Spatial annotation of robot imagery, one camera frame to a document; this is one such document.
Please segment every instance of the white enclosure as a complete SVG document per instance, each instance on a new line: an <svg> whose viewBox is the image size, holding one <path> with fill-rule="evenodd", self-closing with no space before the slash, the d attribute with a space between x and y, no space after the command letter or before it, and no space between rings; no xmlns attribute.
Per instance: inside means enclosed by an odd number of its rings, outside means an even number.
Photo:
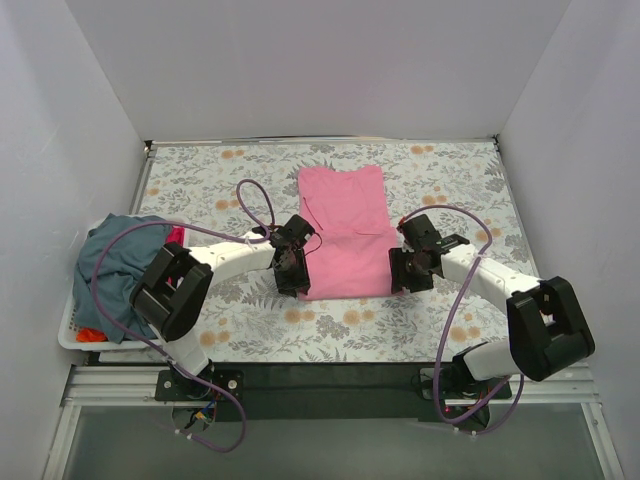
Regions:
<svg viewBox="0 0 640 480"><path fill-rule="evenodd" d="M141 139L499 134L542 276L569 279L628 478L640 395L640 4L0 0L4 477L41 474L87 227L129 209Z"/></svg>
<svg viewBox="0 0 640 480"><path fill-rule="evenodd" d="M140 136L189 140L493 135L569 2L67 3Z"/></svg>

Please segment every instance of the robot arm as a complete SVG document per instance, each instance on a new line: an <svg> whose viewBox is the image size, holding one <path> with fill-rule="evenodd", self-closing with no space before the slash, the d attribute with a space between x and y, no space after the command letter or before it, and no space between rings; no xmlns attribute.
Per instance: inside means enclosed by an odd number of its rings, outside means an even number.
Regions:
<svg viewBox="0 0 640 480"><path fill-rule="evenodd" d="M252 270L273 268L278 291L296 296L309 290L303 247L313 227L294 215L271 232L248 233L246 243L222 242L208 247L165 245L133 290L130 303L164 344L163 348L185 370L198 375L209 365L193 330L207 292L212 286Z"/></svg>
<svg viewBox="0 0 640 480"><path fill-rule="evenodd" d="M412 251L389 252L393 291L431 289L433 274L464 283L478 256L468 240L459 235L442 238L426 215L402 223L398 230ZM506 315L509 338L457 354L453 368L463 382L519 373L541 381L594 352L593 337L566 280L540 280L485 258L469 287Z"/></svg>

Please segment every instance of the table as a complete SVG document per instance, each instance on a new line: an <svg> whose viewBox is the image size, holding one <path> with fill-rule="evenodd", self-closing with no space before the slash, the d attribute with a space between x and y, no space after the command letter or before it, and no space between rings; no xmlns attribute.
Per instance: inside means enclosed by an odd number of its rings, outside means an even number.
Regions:
<svg viewBox="0 0 640 480"><path fill-rule="evenodd" d="M461 206L491 228L489 256L523 273L535 272L493 142L160 146L139 213L179 215L195 225L243 234L254 225L235 197L239 180L261 182L276 219L284 222L298 212L298 171L316 165L338 171L379 165L392 224L421 205ZM257 190L247 186L243 198L268 218ZM486 240L477 225L455 212L430 212L430 218L443 235L459 233L478 246ZM217 241L195 233L192 239L202 245ZM195 328L217 362L433 361L458 288L438 278L434 290L402 297L301 302L278 294L273 272L252 272L212 288ZM444 359L506 335L504 316L470 295Z"/></svg>

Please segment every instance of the cable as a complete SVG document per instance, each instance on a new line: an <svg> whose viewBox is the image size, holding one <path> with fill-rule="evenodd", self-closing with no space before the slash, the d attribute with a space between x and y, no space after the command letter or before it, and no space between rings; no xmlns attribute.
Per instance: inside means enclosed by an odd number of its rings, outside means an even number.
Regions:
<svg viewBox="0 0 640 480"><path fill-rule="evenodd" d="M451 310L449 310L449 315L447 316L447 320L445 321L444 328L442 330L442 337L440 338L440 343L438 345L438 352L436 354L436 363L433 368L433 401L435 402L435 405L436 405L436 412L438 413L438 416L443 422L448 423L450 425L456 425L460 422L464 422L469 417L475 415L481 408L487 405L489 401L502 389L502 387L506 385L506 383L509 381L509 377L503 378L486 397L484 397L482 400L479 400L471 409L469 409L467 412L463 413L462 415L456 418L447 418L442 412L442 410L440 409L440 368L442 365L442 356L444 354L444 346L447 343L447 338L449 337L449 330L451 329L451 325L453 324L453 320L455 318L456 312L460 307L460 303L462 302L462 299L464 298L465 293L467 293L467 290L469 289L469 285L471 284L471 279L473 278L476 271L478 270L478 267L480 266L480 262L482 261L482 254L484 254L488 250L488 248L493 244L493 235L491 235L491 230L489 230L489 227L487 227L484 224L484 222L480 220L480 218L478 218L473 213L465 210L464 208L456 207L454 205L427 205L425 207L420 207L414 210L413 212L411 212L409 215L402 217L402 219L400 220L400 224L404 223L406 220L410 219L411 217L413 217L414 215L420 212L423 212L425 210L432 210L436 208L453 210L455 212L462 213L472 218L478 225L480 225L480 227L482 227L484 232L487 234L487 242L478 251L478 257L473 262L473 265L471 266L471 269L467 274L467 278L465 278L462 284L462 287L460 288L460 291L458 292L458 295L456 296L456 299L453 302L453 305L451 305ZM493 432L494 430L499 428L505 421L507 421L507 419L511 416L516 406L518 405L523 389L524 389L524 375L520 374L520 386L518 388L518 393L516 393L513 403L511 404L511 407L509 407L509 410L507 410L507 413L505 413L504 416L495 425L492 425L486 430L475 432L475 434L482 435L482 434ZM474 434L473 432L467 432L467 431L464 431L464 433Z"/></svg>
<svg viewBox="0 0 640 480"><path fill-rule="evenodd" d="M207 410L209 410L211 407L213 407L216 404L216 399L215 397L207 404L206 407L204 407L202 410L200 410L201 412L206 412Z"/></svg>
<svg viewBox="0 0 640 480"><path fill-rule="evenodd" d="M314 235L317 235L318 238L320 239L320 245L318 245L316 248L314 248L313 250L311 250L310 252L306 252L304 254L304 256L308 256L311 255L313 252L317 252L318 250L320 250L320 247L322 246L322 237L320 236L320 234L318 232L313 232Z"/></svg>
<svg viewBox="0 0 640 480"><path fill-rule="evenodd" d="M240 187L245 183L252 183L253 185L257 186L260 189L260 191L264 195L265 200L267 201L267 205L269 207L269 213L270 213L270 216L271 216L271 223L275 224L275 215L274 215L274 212L273 212L273 206L271 205L271 200L269 199L269 195L267 194L265 189L262 187L262 185L260 185L255 180L244 179L244 180L241 180L238 183L238 185L236 186L236 194L237 194L237 197L238 197L238 202L240 203L242 209L245 211L245 213L253 221L255 221L265 231L265 236L263 238L249 239L248 242L249 243L253 243L253 244L267 242L269 240L269 237L271 236L271 231L269 230L268 226L265 225L259 218L257 218L253 214L253 212L251 212L251 210L249 210L247 208L247 206L244 204L244 202L242 201L242 196L240 195ZM196 232L200 232L200 233L204 233L204 234L211 235L211 236L214 236L214 237L222 238L223 240L227 240L227 241L230 241L230 242L245 243L247 240L245 238L242 238L242 237L236 237L236 236L233 236L233 235L227 235L225 233L214 232L213 230L209 230L207 228L197 227L195 225L189 225L187 223L181 223L181 222L170 222L170 221L167 221L167 220L162 220L162 221L159 220L159 221L141 223L141 224L129 227L126 230L120 232L118 235L116 235L107 244L107 246L104 248L104 250L102 251L102 253L98 257L98 261L96 262L96 266L93 269L93 274L91 275L91 296L93 297L93 301L95 302L96 308L98 309L98 311L102 315L104 315L105 318L107 320L109 320L109 322L111 322L114 326L116 326L117 328L119 328L120 330L125 332L130 337L135 338L136 340L145 343L149 347L153 348L156 352L160 353L170 363L172 363L172 365L175 367L175 369L178 372L180 372L183 376L185 376L187 378L190 378L194 382L197 382L197 383L199 383L201 385L204 385L205 387L210 388L215 393L218 393L218 394L222 395L227 400L229 400L231 403L233 403L233 405L238 410L238 413L240 414L240 419L242 421L242 427L241 427L241 431L240 431L240 435L239 435L238 439L232 445L230 445L228 447L221 447L221 446L218 446L218 445L215 445L215 444L209 442L208 440L200 438L200 437L198 437L196 435L192 435L190 432L187 432L184 429L179 430L180 433L182 433L184 435L189 435L188 438L190 438L192 440L195 440L196 442L198 442L198 443L210 448L211 450L214 450L214 451L220 452L220 453L231 452L231 451L235 450L242 443L242 441L244 440L246 431L247 431L247 416L246 416L246 413L245 413L244 409L242 408L242 405L236 399L236 397L234 397L233 395L228 393L223 388L220 388L217 385L214 385L213 383L207 382L206 380L203 380L203 379L197 377L196 375L193 375L192 373L188 372L180 364L178 364L175 360L173 360L171 358L171 356L161 346L156 345L151 340L149 340L149 339L143 337L142 335L134 332L133 330L128 328L126 325L123 325L122 323L117 321L107 311L107 309L105 308L105 306L102 304L102 302L100 301L100 299L98 297L98 273L100 272L100 267L102 266L102 262L104 261L105 257L109 253L109 250L111 250L111 248L120 239L122 239L126 235L130 234L131 232L139 230L140 228L151 227L153 225L170 225L170 226L174 226L174 227L183 227L183 228L187 228L189 230L195 230Z"/></svg>
<svg viewBox="0 0 640 480"><path fill-rule="evenodd" d="M185 430L190 429L196 423L196 413L198 413L198 410L194 410L193 412L191 412L191 416L189 417L189 421L184 426Z"/></svg>
<svg viewBox="0 0 640 480"><path fill-rule="evenodd" d="M216 403L213 406L213 417L211 418L211 423L216 421L216 417L218 416L218 405L220 405L219 401L220 395L216 395Z"/></svg>

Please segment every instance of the pink shirt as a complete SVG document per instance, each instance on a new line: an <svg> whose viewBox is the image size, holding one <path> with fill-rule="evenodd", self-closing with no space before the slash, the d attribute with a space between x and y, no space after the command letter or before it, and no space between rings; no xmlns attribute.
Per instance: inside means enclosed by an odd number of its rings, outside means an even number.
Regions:
<svg viewBox="0 0 640 480"><path fill-rule="evenodd" d="M303 300L391 295L389 249L398 246L391 226L380 167L334 172L302 168L300 215L322 237L307 256L311 288ZM305 252L318 247L317 236Z"/></svg>

